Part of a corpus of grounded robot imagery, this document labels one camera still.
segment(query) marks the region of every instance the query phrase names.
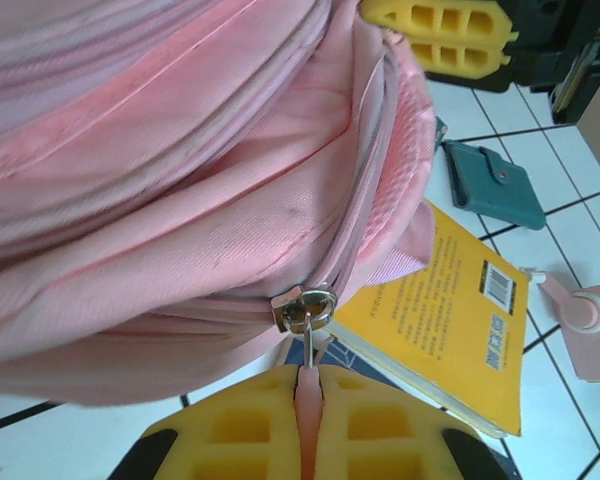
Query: yellow foam block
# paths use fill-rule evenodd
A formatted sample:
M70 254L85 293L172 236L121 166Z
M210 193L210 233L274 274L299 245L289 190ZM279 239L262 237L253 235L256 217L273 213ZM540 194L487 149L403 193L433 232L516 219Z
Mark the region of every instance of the yellow foam block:
M395 388L320 367L324 409L315 480L463 480L442 430L464 423Z
M360 14L409 37L464 46L502 50L518 38L494 0L363 0Z
M478 438L474 430L357 373L327 365L319 371L315 480L463 480L442 431ZM146 474L143 459L158 459L153 480L300 480L297 373L292 365L276 368L152 425L138 443L164 433L177 433L175 440L142 450L131 463Z
M300 480L293 395L298 368L276 368L151 426L178 437L154 480Z
M495 49L464 47L427 39L412 38L411 47L420 66L427 72L476 80L507 65L511 57Z

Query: wallet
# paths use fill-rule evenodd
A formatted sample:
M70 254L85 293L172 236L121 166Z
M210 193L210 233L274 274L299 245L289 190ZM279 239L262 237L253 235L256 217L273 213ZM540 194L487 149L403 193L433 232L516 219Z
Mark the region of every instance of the wallet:
M446 141L453 204L488 217L540 230L546 217L524 168L484 147Z

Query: zipper pull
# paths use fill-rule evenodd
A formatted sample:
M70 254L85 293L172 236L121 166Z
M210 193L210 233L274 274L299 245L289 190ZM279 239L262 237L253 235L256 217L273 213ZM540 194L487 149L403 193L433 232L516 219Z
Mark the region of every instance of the zipper pull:
M318 330L331 322L338 305L338 297L329 290L304 290L295 286L288 292L271 299L273 317L280 333L304 334L309 319L311 330Z
M313 368L313 327L311 312L304 313L304 368Z

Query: pink backpack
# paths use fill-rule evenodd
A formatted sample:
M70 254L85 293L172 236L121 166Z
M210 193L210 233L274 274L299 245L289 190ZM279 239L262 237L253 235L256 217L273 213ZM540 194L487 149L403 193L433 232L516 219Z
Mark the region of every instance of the pink backpack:
M3 0L0 392L181 394L422 268L434 131L355 0Z

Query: white tile floor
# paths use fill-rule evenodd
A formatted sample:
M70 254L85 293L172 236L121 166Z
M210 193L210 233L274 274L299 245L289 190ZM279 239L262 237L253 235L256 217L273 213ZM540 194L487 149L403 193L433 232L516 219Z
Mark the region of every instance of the white tile floor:
M577 129L553 127L546 97L528 89L495 95L433 83L431 93L449 138L484 145L527 169L548 227L514 228L454 208L442 152L427 198L517 266L548 269L569 288L600 283L600 169ZM510 455L526 480L600 480L600 384L576 377L561 331L535 286L528 314L523 436L489 444ZM269 363L259 359L187 401ZM180 408L178 398L89 409L0 395L0 480L103 480L149 424Z

